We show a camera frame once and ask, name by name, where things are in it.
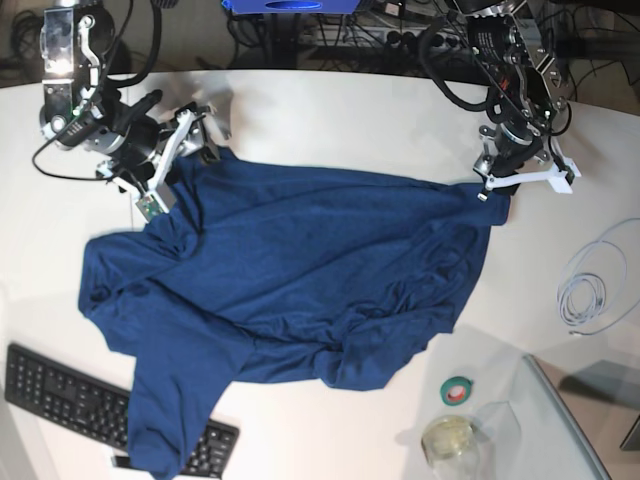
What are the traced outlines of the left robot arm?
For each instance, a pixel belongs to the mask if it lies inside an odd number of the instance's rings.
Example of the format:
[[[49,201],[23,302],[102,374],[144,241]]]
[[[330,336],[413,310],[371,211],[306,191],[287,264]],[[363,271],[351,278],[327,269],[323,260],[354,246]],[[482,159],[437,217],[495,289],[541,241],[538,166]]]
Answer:
[[[543,38],[538,12],[532,1],[454,1],[418,38],[420,65],[441,93],[464,111],[485,113],[490,121],[479,129],[482,152],[473,166],[482,180],[481,201],[493,193],[512,195],[520,185],[535,182],[570,194],[581,176],[558,142],[567,129],[555,128],[557,117],[570,122],[573,113],[560,92],[564,78],[552,43]],[[479,103],[455,94],[436,70],[430,49],[445,27],[488,81]]]

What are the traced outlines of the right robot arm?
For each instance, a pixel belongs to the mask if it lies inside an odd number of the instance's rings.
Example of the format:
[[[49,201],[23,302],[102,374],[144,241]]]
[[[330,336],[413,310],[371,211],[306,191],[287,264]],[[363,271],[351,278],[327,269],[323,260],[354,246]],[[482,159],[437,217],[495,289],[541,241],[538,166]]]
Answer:
[[[103,2],[58,1],[44,12],[41,131],[47,145],[103,155],[92,182],[113,182],[144,197],[171,179],[175,159],[197,155],[210,164],[220,158],[204,122],[214,112],[210,106],[191,102],[160,123],[149,113],[160,104],[162,90],[151,90],[131,105],[122,99],[123,91],[140,84],[155,66],[162,13],[175,5],[152,2],[150,53],[143,69],[127,79],[110,76],[127,27],[115,24]]]

